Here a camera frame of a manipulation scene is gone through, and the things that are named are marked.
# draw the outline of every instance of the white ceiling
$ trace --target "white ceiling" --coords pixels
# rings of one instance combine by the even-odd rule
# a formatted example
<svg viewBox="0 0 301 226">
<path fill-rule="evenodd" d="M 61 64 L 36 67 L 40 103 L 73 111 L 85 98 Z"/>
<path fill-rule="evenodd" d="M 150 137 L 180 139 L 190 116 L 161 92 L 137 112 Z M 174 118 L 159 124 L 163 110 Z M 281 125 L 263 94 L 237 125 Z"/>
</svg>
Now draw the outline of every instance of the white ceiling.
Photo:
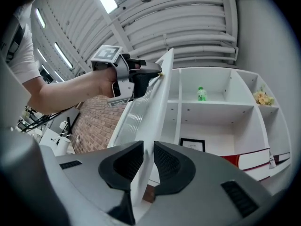
<svg viewBox="0 0 301 226">
<path fill-rule="evenodd" d="M 102 44 L 123 46 L 133 57 L 150 61 L 174 47 L 174 67 L 212 61 L 231 64 L 235 58 L 235 0 L 115 1 L 119 7 L 109 15 L 100 0 L 34 2 L 32 9 L 39 8 L 46 28 L 32 11 L 33 43 L 47 58 L 46 65 L 40 62 L 52 75 L 56 70 L 68 80 L 90 71 L 89 59 Z M 55 51 L 55 42 L 73 64 L 73 71 Z"/>
</svg>

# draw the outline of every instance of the white sleeve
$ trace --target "white sleeve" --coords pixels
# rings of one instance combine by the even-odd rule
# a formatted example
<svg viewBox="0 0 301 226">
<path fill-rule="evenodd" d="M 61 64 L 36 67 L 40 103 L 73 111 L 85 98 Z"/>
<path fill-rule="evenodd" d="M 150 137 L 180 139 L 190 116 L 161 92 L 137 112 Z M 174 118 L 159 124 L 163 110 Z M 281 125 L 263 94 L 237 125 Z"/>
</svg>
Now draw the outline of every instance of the white sleeve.
<svg viewBox="0 0 301 226">
<path fill-rule="evenodd" d="M 32 32 L 28 25 L 25 27 L 20 46 L 8 65 L 22 84 L 40 76 L 38 67 L 34 61 Z"/>
</svg>

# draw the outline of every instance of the plastic bottle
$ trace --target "plastic bottle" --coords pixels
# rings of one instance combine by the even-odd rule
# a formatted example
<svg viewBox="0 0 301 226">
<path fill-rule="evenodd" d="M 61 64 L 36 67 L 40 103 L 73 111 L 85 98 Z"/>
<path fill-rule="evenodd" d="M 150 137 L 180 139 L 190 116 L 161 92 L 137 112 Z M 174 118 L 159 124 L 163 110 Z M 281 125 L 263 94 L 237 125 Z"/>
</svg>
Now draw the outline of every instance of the plastic bottle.
<svg viewBox="0 0 301 226">
<path fill-rule="evenodd" d="M 203 89 L 203 87 L 198 88 L 198 100 L 199 101 L 207 100 L 207 92 Z"/>
</svg>

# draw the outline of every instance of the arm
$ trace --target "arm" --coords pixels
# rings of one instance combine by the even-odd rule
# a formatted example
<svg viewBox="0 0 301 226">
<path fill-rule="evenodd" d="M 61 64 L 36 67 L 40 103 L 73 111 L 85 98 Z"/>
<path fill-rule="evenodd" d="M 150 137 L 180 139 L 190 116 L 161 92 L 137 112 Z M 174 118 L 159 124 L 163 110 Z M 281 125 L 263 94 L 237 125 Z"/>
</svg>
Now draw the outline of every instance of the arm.
<svg viewBox="0 0 301 226">
<path fill-rule="evenodd" d="M 109 68 L 61 83 L 46 84 L 41 77 L 36 77 L 23 85 L 32 95 L 28 105 L 43 114 L 50 114 L 97 95 L 113 97 L 112 83 L 115 80 L 116 73 Z"/>
</svg>

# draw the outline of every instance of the black frame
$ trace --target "black frame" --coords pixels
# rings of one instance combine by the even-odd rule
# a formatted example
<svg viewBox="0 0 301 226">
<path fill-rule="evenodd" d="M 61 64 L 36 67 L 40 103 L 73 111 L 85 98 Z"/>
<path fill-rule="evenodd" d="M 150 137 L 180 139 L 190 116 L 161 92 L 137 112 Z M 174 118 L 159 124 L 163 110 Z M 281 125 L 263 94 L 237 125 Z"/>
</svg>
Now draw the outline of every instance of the black frame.
<svg viewBox="0 0 301 226">
<path fill-rule="evenodd" d="M 203 152 L 206 152 L 205 150 L 205 141 L 204 140 L 196 140 L 196 139 L 188 139 L 188 138 L 181 138 L 180 145 L 183 146 L 183 141 L 191 141 L 191 142 L 201 142 L 203 145 Z"/>
</svg>

